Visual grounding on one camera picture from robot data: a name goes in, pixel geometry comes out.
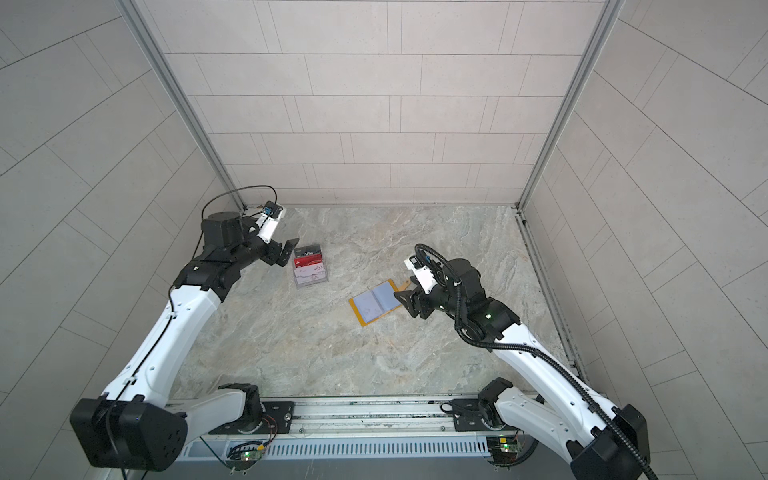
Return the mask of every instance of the white tiled wall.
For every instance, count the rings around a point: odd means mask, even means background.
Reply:
[[[69,413],[144,339],[223,187],[112,2],[0,3],[0,59],[0,472],[80,480]]]
[[[767,64],[765,2],[627,0],[525,211],[660,478],[768,474]]]
[[[288,204],[517,202],[603,6],[138,4],[233,181]]]

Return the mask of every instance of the metal frame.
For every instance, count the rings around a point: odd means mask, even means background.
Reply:
[[[160,79],[160,83],[163,85],[163,88],[165,88],[171,101],[176,106],[176,110],[179,112],[181,120],[187,125],[187,128],[192,134],[192,138],[197,143],[203,156],[208,160],[210,166],[219,177],[219,180],[224,184],[224,187],[227,190],[234,190],[237,187],[224,169],[219,155],[211,144],[210,138],[208,138],[208,134],[205,132],[203,125],[194,113],[194,109],[187,99],[187,96],[181,90],[178,80],[174,77],[170,65],[165,60],[163,52],[152,37],[152,34],[147,27],[147,23],[144,21],[144,17],[134,4],[134,0],[114,0],[114,2],[118,6],[118,10],[123,15],[123,19],[125,20],[125,23],[127,23],[128,29],[131,30],[131,33],[139,44],[144,56],[147,57],[155,74],[157,74],[157,77]],[[237,205],[237,208],[240,209],[240,212],[244,212],[246,204],[243,202],[243,198],[240,194],[233,192],[230,196],[232,197],[232,200],[234,200],[235,205]]]
[[[589,74],[592,72],[592,68],[600,56],[603,45],[605,45],[605,41],[611,33],[611,29],[616,23],[619,10],[621,10],[623,4],[624,0],[606,0],[605,5],[603,6],[600,18],[598,18],[598,22],[594,26],[587,47],[584,49],[584,54],[581,56],[581,60],[576,67],[574,77],[568,85],[568,91],[566,91],[565,96],[563,97],[563,102],[560,104],[558,114],[554,118],[554,123],[547,133],[544,146],[541,148],[538,159],[533,166],[531,176],[525,184],[525,189],[523,190],[520,202],[518,203],[518,209],[521,212],[525,210],[528,206],[528,202],[531,201],[531,195],[533,194],[536,183],[538,182],[538,179],[541,178],[544,166],[552,155],[552,151],[554,150],[555,145],[557,145],[558,140],[563,133],[563,129],[568,122],[568,117],[571,116],[571,112],[576,106],[576,101],[584,90],[584,86],[587,84]]]

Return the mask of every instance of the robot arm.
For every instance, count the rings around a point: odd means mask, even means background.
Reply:
[[[522,429],[569,462],[580,480],[638,478],[645,468],[635,455],[646,467],[650,458],[645,418],[631,405],[619,409],[573,376],[514,312],[485,295],[480,272],[467,260],[447,261],[424,245],[415,251],[406,266],[414,273],[416,288],[395,292],[411,316],[426,319],[442,310],[454,319],[464,341],[493,351],[547,401],[547,405],[531,401],[510,382],[496,379],[480,393],[486,425]]]
[[[299,239],[285,247],[272,241],[284,214],[267,202],[257,219],[222,212],[203,220],[203,252],[179,273],[144,342],[98,399],[81,399],[70,415],[91,465],[160,471],[186,443],[211,429],[229,422],[246,429],[258,425],[255,386],[223,386],[174,412],[165,407],[181,363],[240,271],[257,260],[287,264]]]

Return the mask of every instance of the black mount plate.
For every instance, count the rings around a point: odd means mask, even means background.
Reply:
[[[269,415],[277,421],[277,433],[288,433],[290,430],[290,423],[293,419],[293,402],[262,402],[264,404],[264,415]],[[233,423],[227,423],[221,427],[217,427],[210,432],[209,435],[242,435],[237,431],[237,427]],[[262,422],[259,428],[251,432],[249,435],[269,435],[270,427],[266,422]]]
[[[453,402],[460,402],[459,405],[467,410],[477,410],[479,399],[454,399]],[[492,430],[485,426],[480,415],[474,416],[462,412],[458,417],[454,415],[453,426],[457,432],[509,432],[517,430],[515,427],[504,425],[503,429]]]

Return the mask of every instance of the gray marble surface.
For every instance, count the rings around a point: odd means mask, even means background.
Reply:
[[[530,389],[498,357],[462,342],[444,314],[412,319],[401,307],[360,326],[349,298],[389,278],[405,282],[416,243],[472,262],[486,294],[565,360],[510,207],[289,209],[274,238],[293,237],[321,244],[329,281],[298,289],[290,264],[245,269],[197,337],[172,398],[225,382],[254,383],[262,396],[474,393],[497,376]]]

